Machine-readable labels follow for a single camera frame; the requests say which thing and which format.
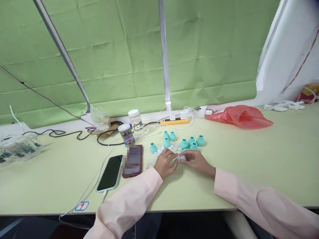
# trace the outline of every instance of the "red plastic bag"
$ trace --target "red plastic bag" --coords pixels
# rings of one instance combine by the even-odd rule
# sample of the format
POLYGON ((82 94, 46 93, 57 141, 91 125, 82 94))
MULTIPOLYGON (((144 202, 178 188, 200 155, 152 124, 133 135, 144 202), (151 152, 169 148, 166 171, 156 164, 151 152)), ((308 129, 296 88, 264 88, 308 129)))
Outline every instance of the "red plastic bag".
POLYGON ((209 115, 206 119, 247 129, 266 128, 273 125, 273 122, 267 120, 257 108, 246 105, 226 107, 209 115))

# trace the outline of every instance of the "green curtain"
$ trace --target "green curtain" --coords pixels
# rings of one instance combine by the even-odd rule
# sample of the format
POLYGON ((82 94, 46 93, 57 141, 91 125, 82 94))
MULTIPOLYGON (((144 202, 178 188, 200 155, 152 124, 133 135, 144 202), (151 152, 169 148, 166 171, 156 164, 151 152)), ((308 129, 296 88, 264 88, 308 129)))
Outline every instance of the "green curtain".
MULTIPOLYGON (((44 1, 90 103, 112 117, 165 104, 157 0, 44 1)), ((279 0, 166 0, 173 109, 252 99, 279 0)))
MULTIPOLYGON (((0 65, 56 104, 81 116, 86 101, 33 1, 6 0, 0 7, 0 65)), ((0 124, 30 128, 76 119, 0 70, 0 124)))
POLYGON ((44 0, 89 101, 112 116, 165 105, 156 0, 44 0))
POLYGON ((279 2, 164 2, 173 109, 256 97, 259 57, 279 2))

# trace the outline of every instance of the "red wire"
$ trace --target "red wire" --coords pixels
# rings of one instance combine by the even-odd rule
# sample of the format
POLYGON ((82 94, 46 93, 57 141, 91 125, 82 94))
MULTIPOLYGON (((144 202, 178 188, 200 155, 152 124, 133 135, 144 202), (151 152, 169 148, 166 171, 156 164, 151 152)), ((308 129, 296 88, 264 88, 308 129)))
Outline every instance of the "red wire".
POLYGON ((300 68, 299 68, 297 74, 296 74, 295 77, 292 79, 292 81, 283 89, 282 92, 284 92, 284 91, 288 88, 288 86, 290 86, 290 85, 292 84, 292 82, 297 78, 297 76, 298 76, 299 72, 301 71, 303 65, 305 64, 305 62, 306 62, 306 60, 307 60, 307 58, 308 58, 308 56, 309 56, 309 54, 310 54, 310 52, 311 52, 313 46, 315 45, 315 42, 316 42, 316 40, 317 40, 318 33, 319 33, 319 28, 318 28, 318 30, 317 30, 316 37, 315 37, 315 39, 314 39, 313 42, 312 42, 311 48, 310 48, 310 50, 308 51, 308 54, 307 54, 305 60, 303 61, 303 63, 301 64, 301 66, 300 66, 300 68))
MULTIPOLYGON (((9 75, 9 76, 11 76, 13 79, 15 79, 15 80, 17 80, 18 82, 20 82, 21 83, 21 81, 18 79, 18 78, 16 78, 16 77, 14 77, 14 76, 12 76, 12 75, 10 75, 8 72, 6 72, 5 70, 3 70, 1 67, 0 67, 0 69, 4 72, 4 73, 6 73, 7 75, 9 75)), ((25 85, 25 84, 23 84, 25 87, 27 87, 28 89, 30 89, 30 90, 32 90, 33 92, 35 92, 35 93, 37 93, 38 95, 41 95, 40 93, 38 93, 37 91, 35 91, 34 89, 32 89, 31 87, 29 87, 29 86, 27 86, 27 85, 25 85)), ((47 100, 49 100, 49 101, 51 101, 49 98, 47 98, 47 97, 45 97, 44 95, 41 95, 42 97, 44 97, 44 98, 46 98, 47 100)), ((74 117, 76 117, 76 118, 78 118, 78 119, 80 119, 80 120, 82 120, 82 121, 84 121, 84 122, 87 122, 87 121, 85 121, 84 119, 81 119, 80 117, 78 117, 78 116, 75 116, 75 115, 73 115, 72 113, 70 113, 69 111, 67 111, 66 109, 63 109, 64 111, 66 111, 67 113, 69 113, 70 115, 72 115, 72 116, 74 116, 74 117)))

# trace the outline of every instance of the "person's left hand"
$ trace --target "person's left hand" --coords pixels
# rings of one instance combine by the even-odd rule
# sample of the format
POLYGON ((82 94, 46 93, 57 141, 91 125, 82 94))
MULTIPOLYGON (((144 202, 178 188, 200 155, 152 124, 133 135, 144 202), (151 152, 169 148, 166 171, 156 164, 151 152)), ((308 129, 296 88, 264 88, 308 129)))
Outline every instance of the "person's left hand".
POLYGON ((173 153, 168 148, 165 148, 163 152, 157 157, 156 163, 154 165, 155 170, 159 173, 161 178, 164 180, 167 176, 172 175, 177 166, 178 160, 175 160, 172 167, 169 163, 178 156, 178 153, 173 153))

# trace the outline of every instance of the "smartphone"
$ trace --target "smartphone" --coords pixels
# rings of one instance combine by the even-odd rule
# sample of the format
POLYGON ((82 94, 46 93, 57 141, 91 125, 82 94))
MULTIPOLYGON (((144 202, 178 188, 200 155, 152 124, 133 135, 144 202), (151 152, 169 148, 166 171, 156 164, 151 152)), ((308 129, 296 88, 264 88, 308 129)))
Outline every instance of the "smartphone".
POLYGON ((128 145, 122 177, 135 177, 142 173, 143 145, 128 145))
POLYGON ((112 190, 116 187, 122 167, 123 155, 111 157, 96 188, 97 192, 112 190))

